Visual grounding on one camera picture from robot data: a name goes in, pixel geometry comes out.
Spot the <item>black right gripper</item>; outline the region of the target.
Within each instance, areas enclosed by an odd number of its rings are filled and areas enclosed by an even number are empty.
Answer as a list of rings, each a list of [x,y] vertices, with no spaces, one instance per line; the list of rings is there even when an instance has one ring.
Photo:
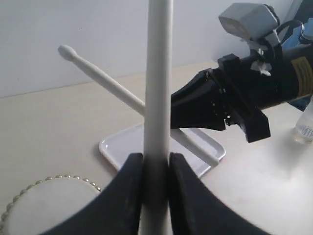
[[[234,54],[218,60],[212,79],[221,90],[228,125],[237,124],[248,143],[270,137],[269,121],[263,109],[296,100],[313,93],[313,46],[298,45],[284,50],[270,63],[269,75],[250,67],[255,55],[240,59]],[[171,129],[204,128],[225,130],[224,112],[210,101],[183,101],[209,92],[214,81],[210,69],[198,72],[171,95]]]

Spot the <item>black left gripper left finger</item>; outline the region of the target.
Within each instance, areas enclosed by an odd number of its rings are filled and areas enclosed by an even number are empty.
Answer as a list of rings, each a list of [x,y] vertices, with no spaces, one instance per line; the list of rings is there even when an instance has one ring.
[[[78,213],[47,235],[136,235],[142,192],[143,155],[132,153],[110,184]]]

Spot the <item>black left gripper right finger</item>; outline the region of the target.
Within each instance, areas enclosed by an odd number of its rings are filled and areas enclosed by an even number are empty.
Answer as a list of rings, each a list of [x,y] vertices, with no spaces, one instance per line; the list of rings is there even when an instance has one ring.
[[[180,153],[169,157],[169,208],[175,235],[266,234],[220,201]]]

